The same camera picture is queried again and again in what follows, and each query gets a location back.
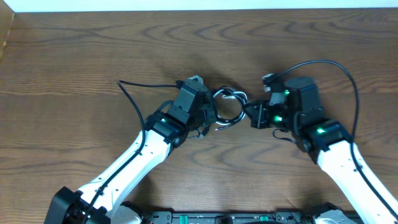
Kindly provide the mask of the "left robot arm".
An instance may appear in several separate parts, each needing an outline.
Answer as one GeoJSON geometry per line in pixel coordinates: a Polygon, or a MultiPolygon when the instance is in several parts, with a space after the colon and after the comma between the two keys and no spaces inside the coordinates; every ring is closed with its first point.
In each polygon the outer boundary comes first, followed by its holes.
{"type": "Polygon", "coordinates": [[[76,192],[61,188],[52,198],[46,223],[111,223],[136,185],[192,131],[203,138],[216,121],[211,91],[198,75],[175,84],[179,92],[146,119],[129,148],[103,173],[76,192]]]}

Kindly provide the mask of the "cardboard box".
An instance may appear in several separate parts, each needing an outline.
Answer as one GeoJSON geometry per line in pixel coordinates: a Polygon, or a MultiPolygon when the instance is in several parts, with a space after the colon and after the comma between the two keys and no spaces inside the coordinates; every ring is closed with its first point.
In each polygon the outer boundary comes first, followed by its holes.
{"type": "Polygon", "coordinates": [[[15,12],[6,4],[4,0],[1,0],[0,5],[0,58],[2,58],[4,49],[7,44],[7,38],[9,37],[12,23],[15,18],[15,12]]]}

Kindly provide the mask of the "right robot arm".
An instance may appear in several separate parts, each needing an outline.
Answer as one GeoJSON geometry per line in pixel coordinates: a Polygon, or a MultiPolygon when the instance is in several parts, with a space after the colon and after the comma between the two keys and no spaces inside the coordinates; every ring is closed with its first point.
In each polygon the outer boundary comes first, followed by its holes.
{"type": "Polygon", "coordinates": [[[262,81],[271,98],[244,105],[251,126],[291,132],[291,141],[333,179],[364,223],[397,223],[397,200],[364,161],[352,135],[325,117],[313,79],[283,81],[268,74],[262,81]]]}

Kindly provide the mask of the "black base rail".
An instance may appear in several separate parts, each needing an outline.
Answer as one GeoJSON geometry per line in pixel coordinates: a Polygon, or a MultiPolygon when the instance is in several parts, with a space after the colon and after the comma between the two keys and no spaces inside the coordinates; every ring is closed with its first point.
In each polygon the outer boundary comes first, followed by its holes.
{"type": "Polygon", "coordinates": [[[267,212],[267,213],[193,213],[156,211],[145,214],[143,224],[220,224],[220,223],[315,223],[309,215],[300,212],[267,212]]]}

